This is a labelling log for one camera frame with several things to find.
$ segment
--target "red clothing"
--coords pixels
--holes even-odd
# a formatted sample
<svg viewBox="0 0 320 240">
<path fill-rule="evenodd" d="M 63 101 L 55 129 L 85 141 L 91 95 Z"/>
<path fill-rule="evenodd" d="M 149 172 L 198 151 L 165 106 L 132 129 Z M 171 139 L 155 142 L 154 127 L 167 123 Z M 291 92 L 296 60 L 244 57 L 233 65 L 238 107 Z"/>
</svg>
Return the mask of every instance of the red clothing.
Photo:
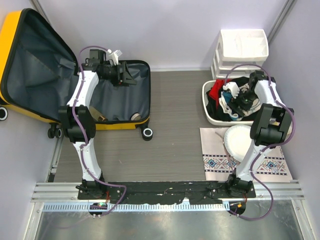
<svg viewBox="0 0 320 240">
<path fill-rule="evenodd" d="M 224 79 L 217 79 L 209 92 L 209 96 L 215 100 L 216 108 L 219 106 L 219 90 L 225 84 Z"/>
</svg>

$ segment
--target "paper plate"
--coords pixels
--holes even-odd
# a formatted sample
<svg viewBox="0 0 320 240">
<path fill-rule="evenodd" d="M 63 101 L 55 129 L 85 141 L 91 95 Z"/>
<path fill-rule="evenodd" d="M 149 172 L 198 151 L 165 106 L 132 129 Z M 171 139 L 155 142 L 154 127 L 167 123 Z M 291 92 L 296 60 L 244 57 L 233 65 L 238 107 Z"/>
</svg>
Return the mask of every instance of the paper plate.
<svg viewBox="0 0 320 240">
<path fill-rule="evenodd" d="M 244 159 L 252 141 L 250 138 L 250 128 L 247 125 L 234 125 L 224 135 L 226 150 L 239 162 Z"/>
</svg>

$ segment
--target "suitcase lid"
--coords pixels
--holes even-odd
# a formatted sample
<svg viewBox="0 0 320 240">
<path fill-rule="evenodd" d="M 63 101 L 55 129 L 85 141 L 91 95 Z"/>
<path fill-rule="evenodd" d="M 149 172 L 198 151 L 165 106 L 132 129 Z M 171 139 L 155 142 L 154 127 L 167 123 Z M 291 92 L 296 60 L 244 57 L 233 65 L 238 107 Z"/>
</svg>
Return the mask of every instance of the suitcase lid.
<svg viewBox="0 0 320 240">
<path fill-rule="evenodd" d="M 59 106 L 71 98 L 79 78 L 72 50 L 30 8 L 6 16 L 0 48 L 0 104 L 58 122 Z"/>
</svg>

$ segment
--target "patterned cloth mat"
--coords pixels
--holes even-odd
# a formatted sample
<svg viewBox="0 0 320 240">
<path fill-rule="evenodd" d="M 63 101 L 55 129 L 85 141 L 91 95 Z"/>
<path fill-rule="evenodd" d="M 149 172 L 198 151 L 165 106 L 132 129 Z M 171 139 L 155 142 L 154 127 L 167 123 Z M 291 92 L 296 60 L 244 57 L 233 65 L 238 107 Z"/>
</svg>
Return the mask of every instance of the patterned cloth mat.
<svg viewBox="0 0 320 240">
<path fill-rule="evenodd" d="M 226 181 L 232 172 L 222 139 L 215 133 L 224 136 L 227 129 L 228 127 L 200 128 L 204 172 L 207 181 Z M 232 156 L 230 158 L 233 166 L 240 164 Z M 285 183 L 292 180 L 281 147 L 277 146 L 268 153 L 255 175 L 262 182 Z"/>
</svg>

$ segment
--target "open suitcase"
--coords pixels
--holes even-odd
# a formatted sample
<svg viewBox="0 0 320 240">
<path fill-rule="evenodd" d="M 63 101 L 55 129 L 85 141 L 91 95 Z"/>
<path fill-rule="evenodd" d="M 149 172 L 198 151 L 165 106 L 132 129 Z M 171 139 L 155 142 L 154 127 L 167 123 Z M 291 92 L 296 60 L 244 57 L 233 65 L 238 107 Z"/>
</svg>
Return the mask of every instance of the open suitcase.
<svg viewBox="0 0 320 240">
<path fill-rule="evenodd" d="M 75 54 L 30 8 L 6 16 L 0 48 L 0 104 L 51 123 L 51 138 L 60 123 L 59 107 L 67 104 L 78 83 Z M 150 118 L 150 67 L 141 60 L 126 63 L 137 84 L 114 87 L 109 80 L 100 79 L 90 108 L 103 116 L 96 120 L 97 130 L 141 127 L 144 136 Z"/>
</svg>

